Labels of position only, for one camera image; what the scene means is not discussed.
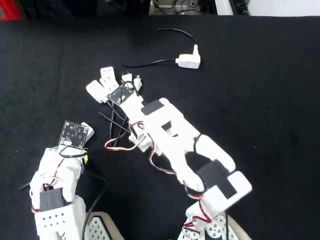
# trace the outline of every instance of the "robotic hand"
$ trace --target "robotic hand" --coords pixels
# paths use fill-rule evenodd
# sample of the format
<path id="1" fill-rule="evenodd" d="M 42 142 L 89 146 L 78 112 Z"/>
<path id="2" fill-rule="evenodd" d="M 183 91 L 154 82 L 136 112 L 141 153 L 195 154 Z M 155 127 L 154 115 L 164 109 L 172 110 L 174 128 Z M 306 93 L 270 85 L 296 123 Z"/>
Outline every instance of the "robotic hand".
<path id="1" fill-rule="evenodd" d="M 59 145 L 45 149 L 29 184 L 40 240 L 81 239 L 86 205 L 75 192 L 87 154 L 84 145 L 93 134 L 85 122 L 66 121 Z"/>
<path id="2" fill-rule="evenodd" d="M 108 76 L 103 87 L 108 87 L 108 79 L 115 80 L 113 69 L 111 77 Z M 89 94 L 97 100 L 91 88 Z M 184 223 L 178 240 L 207 239 L 236 239 L 232 229 L 229 235 L 226 220 L 222 214 L 238 200 L 252 190 L 246 177 L 235 171 L 233 159 L 221 149 L 211 138 L 201 134 L 193 127 L 184 115 L 167 99 L 161 98 L 149 104 L 139 95 L 134 82 L 125 81 L 112 91 L 101 90 L 100 98 L 118 105 L 129 119 L 131 134 L 129 140 L 134 147 L 145 152 L 151 147 L 149 162 L 158 170 L 167 174 L 176 175 L 177 180 L 184 185 L 189 197 L 198 202 L 186 210 L 187 220 Z M 107 150 L 120 150 L 112 148 L 106 142 Z M 154 154 L 165 155 L 170 161 L 172 170 L 156 166 L 152 161 Z M 187 159 L 197 161 L 206 158 L 208 163 L 200 170 L 194 172 L 187 164 Z"/>

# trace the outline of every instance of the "black cloth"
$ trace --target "black cloth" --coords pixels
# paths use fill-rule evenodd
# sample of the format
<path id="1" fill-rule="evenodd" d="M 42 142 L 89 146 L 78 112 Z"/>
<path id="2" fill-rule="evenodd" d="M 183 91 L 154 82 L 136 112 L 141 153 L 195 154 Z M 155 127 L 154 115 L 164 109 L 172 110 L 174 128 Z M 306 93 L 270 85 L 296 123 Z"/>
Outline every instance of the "black cloth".
<path id="1" fill-rule="evenodd" d="M 148 153 L 107 152 L 109 123 L 86 85 L 100 68 L 146 64 L 189 53 L 198 70 L 173 63 L 130 69 L 146 102 L 165 97 L 210 136 L 252 183 L 229 214 L 253 239 L 310 239 L 319 214 L 320 18 L 154 16 L 60 22 L 0 22 L 0 238 L 35 239 L 28 191 L 46 147 L 65 120 L 95 130 L 89 167 L 109 181 L 96 211 L 111 215 L 125 239 L 175 239 L 189 199 Z M 130 146 L 128 139 L 120 142 Z M 156 163 L 168 166 L 165 158 Z M 87 209 L 103 184 L 84 174 L 76 193 Z"/>

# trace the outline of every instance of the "power plug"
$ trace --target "power plug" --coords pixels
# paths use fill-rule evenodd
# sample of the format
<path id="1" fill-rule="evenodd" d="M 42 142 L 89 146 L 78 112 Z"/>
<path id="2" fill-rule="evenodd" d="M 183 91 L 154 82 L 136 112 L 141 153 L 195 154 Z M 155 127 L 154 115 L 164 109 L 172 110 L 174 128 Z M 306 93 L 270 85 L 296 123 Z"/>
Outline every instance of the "power plug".
<path id="1" fill-rule="evenodd" d="M 137 75 L 135 79 L 133 79 L 133 84 L 136 90 L 139 92 L 140 88 L 142 87 L 142 81 L 140 75 Z"/>
<path id="2" fill-rule="evenodd" d="M 85 89 L 98 103 L 108 101 L 108 91 L 97 80 L 90 82 Z"/>
<path id="3" fill-rule="evenodd" d="M 192 54 L 180 54 L 179 58 L 175 59 L 175 63 L 181 68 L 198 69 L 201 63 L 198 45 L 194 45 Z"/>

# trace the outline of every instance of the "circuit board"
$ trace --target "circuit board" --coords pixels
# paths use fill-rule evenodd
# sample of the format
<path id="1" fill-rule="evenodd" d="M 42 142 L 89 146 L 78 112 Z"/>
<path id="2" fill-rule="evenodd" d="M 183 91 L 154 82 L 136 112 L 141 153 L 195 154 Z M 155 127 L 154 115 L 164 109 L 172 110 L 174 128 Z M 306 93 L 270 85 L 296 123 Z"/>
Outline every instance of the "circuit board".
<path id="1" fill-rule="evenodd" d="M 120 86 L 109 95 L 111 102 L 120 106 L 128 97 L 130 97 L 135 91 L 129 89 L 126 86 Z"/>
<path id="2" fill-rule="evenodd" d="M 89 127 L 79 123 L 65 121 L 59 139 L 59 145 L 66 145 L 83 150 L 86 143 Z"/>

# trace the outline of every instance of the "black cable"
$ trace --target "black cable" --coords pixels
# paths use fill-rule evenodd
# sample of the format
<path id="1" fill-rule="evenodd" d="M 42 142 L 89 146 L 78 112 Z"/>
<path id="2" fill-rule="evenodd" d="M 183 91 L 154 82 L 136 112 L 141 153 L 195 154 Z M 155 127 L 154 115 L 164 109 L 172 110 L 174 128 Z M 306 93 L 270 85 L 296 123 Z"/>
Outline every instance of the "black cable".
<path id="1" fill-rule="evenodd" d="M 122 84 L 122 86 L 121 86 L 121 97 L 122 97 L 123 89 L 124 89 L 124 87 L 125 87 L 127 84 L 131 84 L 132 87 L 133 87 L 133 90 L 134 90 L 135 93 L 136 93 L 136 95 L 139 96 L 138 90 L 137 90 L 135 84 L 133 83 L 133 81 L 124 81 L 123 84 Z"/>
<path id="2" fill-rule="evenodd" d="M 148 67 L 148 66 L 151 66 L 151 65 L 154 65 L 154 64 L 158 64 L 158 63 L 162 63 L 162 62 L 176 62 L 176 60 L 173 60 L 173 59 L 161 59 L 161 60 L 158 60 L 158 61 L 154 61 L 154 62 L 151 62 L 151 63 L 147 63 L 147 64 L 143 64 L 143 65 L 126 65 L 126 64 L 122 64 L 122 66 L 124 67 L 127 67 L 127 68 L 143 68 L 143 67 Z"/>
<path id="3" fill-rule="evenodd" d="M 224 211 L 224 213 L 225 213 L 225 239 L 229 240 L 228 213 L 227 213 L 227 211 Z"/>
<path id="4" fill-rule="evenodd" d="M 128 119 L 128 117 L 126 116 L 125 119 L 124 119 L 123 122 L 122 122 L 122 125 L 121 125 L 122 127 L 125 125 L 127 119 Z M 121 135 L 121 131 L 122 131 L 122 129 L 120 128 L 119 133 L 118 133 L 118 136 L 116 137 L 116 140 L 115 140 L 115 142 L 114 142 L 114 144 L 113 144 L 113 147 L 117 146 L 117 143 L 118 143 L 119 139 L 124 136 L 124 134 Z"/>
<path id="5" fill-rule="evenodd" d="M 128 129 L 125 129 L 124 127 L 122 127 L 120 124 L 116 123 L 115 121 L 113 121 L 111 118 L 107 117 L 106 115 L 104 115 L 102 112 L 98 111 L 98 114 L 100 114 L 102 117 L 104 117 L 105 119 L 107 119 L 108 121 L 112 122 L 113 124 L 117 125 L 119 128 L 121 128 L 122 130 L 130 133 L 130 131 Z"/>
<path id="6" fill-rule="evenodd" d="M 118 111 L 115 109 L 115 107 L 113 106 L 113 103 L 111 104 L 109 101 L 106 102 L 110 108 L 112 109 L 112 111 L 121 119 L 121 120 L 124 120 L 124 118 L 120 115 L 120 113 L 118 113 Z"/>
<path id="7" fill-rule="evenodd" d="M 62 152 L 64 152 L 66 150 L 66 148 L 69 147 L 68 145 L 65 146 L 63 149 L 61 149 L 61 151 L 59 152 L 59 155 L 65 159 L 71 159 L 71 158 L 80 158 L 80 157 L 84 157 L 85 155 L 88 154 L 87 151 L 84 151 L 83 153 L 80 154 L 75 154 L 75 155 L 64 155 L 62 154 Z"/>
<path id="8" fill-rule="evenodd" d="M 231 6 L 231 9 L 232 9 L 233 15 L 238 15 L 237 8 L 236 8 L 234 0 L 229 0 L 229 2 L 230 2 L 230 6 Z"/>
<path id="9" fill-rule="evenodd" d="M 22 191 L 22 190 L 26 189 L 27 187 L 29 187 L 29 185 L 30 185 L 30 182 L 22 185 L 21 187 L 18 188 L 18 191 Z"/>
<path id="10" fill-rule="evenodd" d="M 115 120 L 115 111 L 113 109 L 111 113 L 111 120 Z M 110 122 L 110 127 L 109 127 L 109 138 L 112 139 L 112 121 Z"/>
<path id="11" fill-rule="evenodd" d="M 197 44 L 195 38 L 190 33 L 187 33 L 186 31 L 183 31 L 181 29 L 177 29 L 177 28 L 159 28 L 158 31 L 176 31 L 176 32 L 180 32 L 180 33 L 183 33 L 183 34 L 189 36 L 193 40 L 195 45 Z"/>
<path id="12" fill-rule="evenodd" d="M 177 11 L 177 13 L 180 14 L 180 13 L 189 12 L 189 11 L 194 11 L 194 12 L 197 12 L 197 13 L 199 13 L 201 15 L 204 14 L 203 12 L 201 12 L 199 10 L 196 10 L 196 9 L 186 9 L 186 10 L 182 10 L 182 11 Z"/>
<path id="13" fill-rule="evenodd" d="M 101 197 L 104 195 L 105 191 L 107 190 L 108 182 L 103 177 L 101 177 L 101 176 L 95 174 L 94 172 L 92 172 L 91 170 L 89 170 L 87 168 L 87 166 L 86 166 L 86 163 L 85 163 L 84 159 L 82 159 L 82 164 L 84 166 L 84 169 L 89 173 L 89 175 L 91 175 L 94 178 L 100 179 L 100 180 L 104 181 L 104 183 L 105 183 L 105 186 L 104 186 L 103 190 L 101 191 L 101 193 L 96 197 L 96 199 L 92 203 L 92 205 L 91 205 L 91 207 L 90 207 L 90 209 L 89 209 L 89 211 L 88 211 L 88 213 L 87 213 L 87 215 L 86 215 L 86 217 L 84 219 L 84 223 L 83 223 L 83 227 L 82 227 L 82 237 L 81 237 L 81 239 L 85 240 L 86 227 L 87 227 L 87 223 L 88 223 L 90 214 L 92 213 L 92 211 L 94 210 L 95 206 L 97 205 L 97 203 L 99 202 Z"/>

